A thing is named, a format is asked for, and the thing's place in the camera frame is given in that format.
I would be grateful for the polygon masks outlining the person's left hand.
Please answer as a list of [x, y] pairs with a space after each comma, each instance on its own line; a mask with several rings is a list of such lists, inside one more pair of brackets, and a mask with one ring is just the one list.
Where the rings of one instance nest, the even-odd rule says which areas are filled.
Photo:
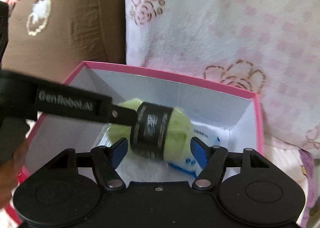
[[4, 208], [12, 198], [11, 191], [17, 186], [17, 178], [25, 164], [29, 143], [25, 139], [16, 149], [12, 158], [1, 166], [0, 196], [1, 208]]

